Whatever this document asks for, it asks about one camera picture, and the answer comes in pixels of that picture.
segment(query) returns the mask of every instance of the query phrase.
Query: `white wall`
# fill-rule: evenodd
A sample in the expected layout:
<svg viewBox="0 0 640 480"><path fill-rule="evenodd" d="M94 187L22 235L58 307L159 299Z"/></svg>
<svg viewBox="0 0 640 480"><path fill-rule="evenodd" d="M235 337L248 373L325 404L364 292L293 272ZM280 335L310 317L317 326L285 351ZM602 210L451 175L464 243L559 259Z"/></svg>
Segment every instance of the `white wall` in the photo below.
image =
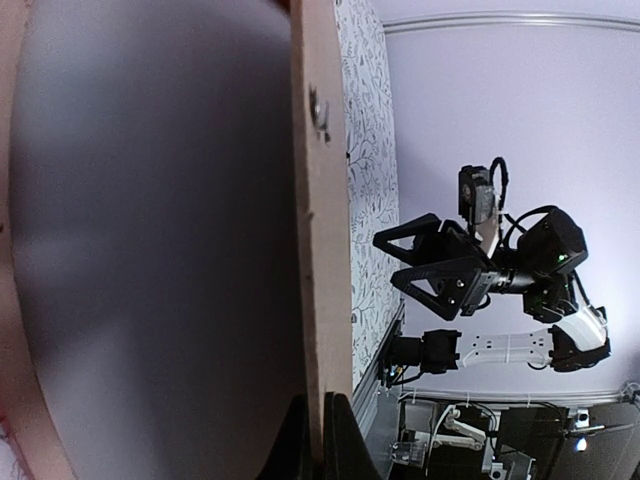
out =
<svg viewBox="0 0 640 480"><path fill-rule="evenodd" d="M254 0L32 14L15 261L72 466L255 478L304 390L288 20Z"/></svg>
<svg viewBox="0 0 640 480"><path fill-rule="evenodd" d="M457 172L504 156L510 211L557 204L584 229L580 273L606 305L613 356L592 370L480 366L423 378L429 389L575 392L613 389L635 373L640 342L640 35L548 27L479 27L387 37L396 121L401 220L456 218ZM522 332L542 325L517 297L494 296L445 323L413 302L410 334Z"/></svg>
<svg viewBox="0 0 640 480"><path fill-rule="evenodd" d="M527 11L640 17L636 0L372 0L383 22L457 12Z"/></svg>

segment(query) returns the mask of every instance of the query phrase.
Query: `wooden board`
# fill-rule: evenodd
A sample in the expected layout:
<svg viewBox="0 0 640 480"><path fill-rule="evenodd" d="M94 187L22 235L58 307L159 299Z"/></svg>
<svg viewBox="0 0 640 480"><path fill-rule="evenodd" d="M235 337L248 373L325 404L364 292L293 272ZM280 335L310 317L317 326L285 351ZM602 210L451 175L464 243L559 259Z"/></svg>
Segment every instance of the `wooden board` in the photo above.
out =
<svg viewBox="0 0 640 480"><path fill-rule="evenodd" d="M322 461L324 394L352 393L347 149L334 1L291 2L300 277L311 446L317 462ZM329 142L313 121L313 90L321 111L329 105Z"/></svg>
<svg viewBox="0 0 640 480"><path fill-rule="evenodd" d="M11 110L30 0L0 0L0 402L35 480L75 476L31 361L14 281L9 222Z"/></svg>

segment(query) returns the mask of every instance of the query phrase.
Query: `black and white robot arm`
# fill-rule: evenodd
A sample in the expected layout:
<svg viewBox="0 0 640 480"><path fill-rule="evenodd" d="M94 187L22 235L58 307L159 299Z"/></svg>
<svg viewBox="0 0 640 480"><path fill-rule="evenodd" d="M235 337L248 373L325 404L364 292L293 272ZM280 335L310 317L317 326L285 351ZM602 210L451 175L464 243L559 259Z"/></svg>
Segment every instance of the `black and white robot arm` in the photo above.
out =
<svg viewBox="0 0 640 480"><path fill-rule="evenodd" d="M493 186L497 166L502 169L500 196ZM447 321L484 308L489 294L519 294L525 313L547 327L522 334L434 330L421 338L395 336L388 345L384 371L417 366L421 374L438 374L482 363L526 363L534 369L570 372L608 357L606 312L591 306L575 272L588 256L582 230L565 212L546 206L518 220L507 216L512 226L503 235L501 210L508 176L502 159L496 159L490 170L464 167L459 182L459 213L467 222L466 230L427 214L375 235L376 247L407 265L391 282ZM535 214L544 217L529 230L519 224ZM514 249L509 239L516 229L522 235ZM405 238L413 238L410 248L394 243ZM423 288L420 280L431 288ZM575 294L576 284L582 302ZM386 380L392 383L394 378Z"/></svg>

